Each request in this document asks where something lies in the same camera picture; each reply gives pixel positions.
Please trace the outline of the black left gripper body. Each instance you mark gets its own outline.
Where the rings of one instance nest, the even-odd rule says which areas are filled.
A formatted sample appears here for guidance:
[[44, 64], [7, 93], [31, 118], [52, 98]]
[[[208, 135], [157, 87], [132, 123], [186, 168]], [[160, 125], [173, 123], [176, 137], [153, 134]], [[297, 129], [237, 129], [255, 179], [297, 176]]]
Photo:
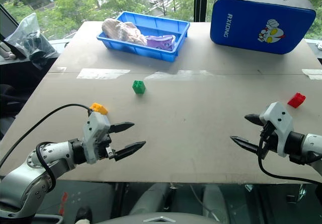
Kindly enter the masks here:
[[112, 140], [108, 133], [104, 134], [102, 138], [97, 140], [97, 159], [113, 159], [115, 157], [115, 150], [110, 146]]

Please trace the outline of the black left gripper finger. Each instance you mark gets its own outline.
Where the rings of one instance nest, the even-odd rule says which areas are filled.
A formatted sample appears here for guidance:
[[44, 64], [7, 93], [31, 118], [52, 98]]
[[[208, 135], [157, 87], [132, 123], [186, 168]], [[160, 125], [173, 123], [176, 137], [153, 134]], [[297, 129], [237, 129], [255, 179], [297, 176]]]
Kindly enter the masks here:
[[109, 133], [118, 133], [118, 132], [122, 132], [125, 131], [129, 128], [131, 128], [132, 126], [134, 126], [135, 124], [132, 122], [121, 122], [121, 123], [116, 123], [110, 126], [109, 128]]
[[121, 159], [124, 159], [134, 154], [139, 149], [141, 149], [145, 144], [146, 144], [146, 141], [139, 141], [139, 142], [135, 142], [130, 145], [127, 145], [124, 149], [115, 152], [114, 160], [119, 161]]

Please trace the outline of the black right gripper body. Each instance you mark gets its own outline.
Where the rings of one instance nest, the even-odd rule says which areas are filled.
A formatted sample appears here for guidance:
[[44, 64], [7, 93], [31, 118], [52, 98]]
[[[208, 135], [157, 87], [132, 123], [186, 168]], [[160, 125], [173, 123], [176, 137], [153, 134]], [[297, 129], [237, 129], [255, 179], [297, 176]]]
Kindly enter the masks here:
[[277, 152], [277, 135], [275, 126], [268, 121], [260, 134], [260, 142], [258, 147], [258, 157], [264, 160], [269, 151]]

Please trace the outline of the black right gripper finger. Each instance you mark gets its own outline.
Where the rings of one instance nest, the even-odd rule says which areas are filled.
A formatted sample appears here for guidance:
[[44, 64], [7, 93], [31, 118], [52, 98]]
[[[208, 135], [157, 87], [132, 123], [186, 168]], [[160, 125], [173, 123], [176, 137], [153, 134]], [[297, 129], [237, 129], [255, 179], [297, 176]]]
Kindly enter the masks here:
[[258, 153], [258, 146], [255, 144], [250, 143], [247, 139], [244, 139], [242, 137], [239, 136], [230, 136], [230, 139], [236, 143], [238, 146], [240, 146], [241, 148], [252, 152], [254, 154]]
[[252, 124], [263, 126], [263, 122], [260, 120], [260, 116], [258, 114], [247, 114], [244, 118]]

